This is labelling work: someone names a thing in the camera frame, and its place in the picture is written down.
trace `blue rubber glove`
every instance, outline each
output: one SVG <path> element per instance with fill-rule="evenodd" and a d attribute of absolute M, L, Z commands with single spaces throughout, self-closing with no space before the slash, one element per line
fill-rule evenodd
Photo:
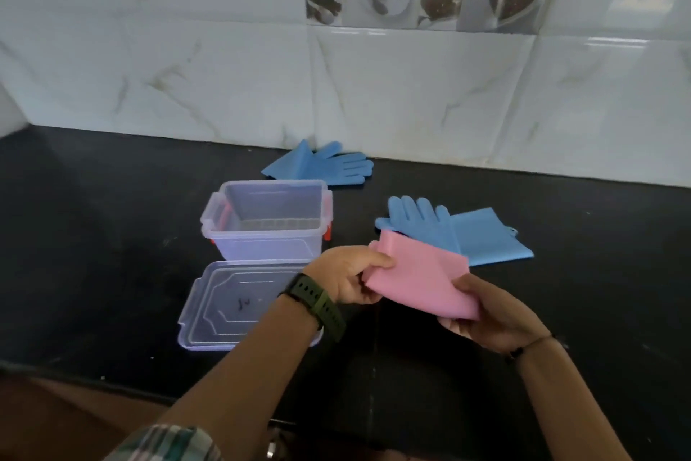
<path fill-rule="evenodd" d="M 427 199 L 419 198 L 416 204 L 407 195 L 389 198 L 388 207 L 390 230 L 399 231 L 428 245 L 461 253 L 446 207 L 437 207 L 435 211 Z"/>
<path fill-rule="evenodd" d="M 312 153 L 307 140 L 295 150 L 275 160 L 261 173 L 274 179 L 321 179 L 327 185 L 361 185 L 372 175 L 375 164 L 362 152 L 336 155 L 342 149 L 338 141 L 330 142 Z"/>
<path fill-rule="evenodd" d="M 375 226 L 380 230 L 402 232 L 393 221 L 393 217 L 391 219 L 380 217 L 376 219 Z M 517 231 L 514 228 L 504 226 L 491 208 L 457 213 L 451 216 L 451 226 L 460 247 L 459 253 L 468 258 L 471 266 L 501 263 L 534 256 L 531 249 L 525 247 L 515 238 Z"/>

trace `black granite counter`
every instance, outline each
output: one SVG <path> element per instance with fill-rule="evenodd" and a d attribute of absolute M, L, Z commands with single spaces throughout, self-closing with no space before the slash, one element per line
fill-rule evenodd
<path fill-rule="evenodd" d="M 172 402 L 220 360 L 176 341 L 216 248 L 209 195 L 275 149 L 36 128 L 0 140 L 0 366 Z M 557 334 L 637 461 L 691 457 L 691 190 L 375 160 L 334 190 L 333 244 L 367 244 L 391 195 L 492 206 L 536 257 L 477 267 Z M 275 419 L 445 458 L 548 459 L 503 361 L 390 301 L 348 307 Z"/>

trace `forearm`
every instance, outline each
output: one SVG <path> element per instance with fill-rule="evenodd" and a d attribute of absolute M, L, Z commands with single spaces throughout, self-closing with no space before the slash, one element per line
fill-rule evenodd
<path fill-rule="evenodd" d="M 573 361 L 555 339 L 529 347 L 517 362 L 555 461 L 631 461 Z"/>
<path fill-rule="evenodd" d="M 159 422 L 199 426 L 225 459 L 250 459 L 316 330 L 306 307 L 280 296 L 251 333 Z"/>

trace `person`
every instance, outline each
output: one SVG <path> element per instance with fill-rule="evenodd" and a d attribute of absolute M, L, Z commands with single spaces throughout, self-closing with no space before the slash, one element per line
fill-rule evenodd
<path fill-rule="evenodd" d="M 303 273 L 337 303 L 371 304 L 381 296 L 360 274 L 394 259 L 367 247 L 336 247 Z M 616 433 L 561 344 L 539 317 L 507 291 L 466 274 L 454 286 L 475 295 L 479 321 L 439 322 L 499 354 L 519 354 L 523 379 L 555 461 L 630 461 Z M 108 461 L 247 461 L 265 436 L 272 413 L 317 331 L 317 318 L 280 295 L 232 353 L 160 417 L 108 456 Z"/>

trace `green watch strap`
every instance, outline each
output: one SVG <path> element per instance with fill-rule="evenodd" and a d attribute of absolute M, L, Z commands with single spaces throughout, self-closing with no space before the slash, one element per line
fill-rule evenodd
<path fill-rule="evenodd" d="M 305 274 L 298 274 L 283 293 L 304 304 L 321 325 L 324 325 L 331 337 L 336 342 L 341 341 L 346 331 L 346 322 L 329 294 L 314 279 Z"/>

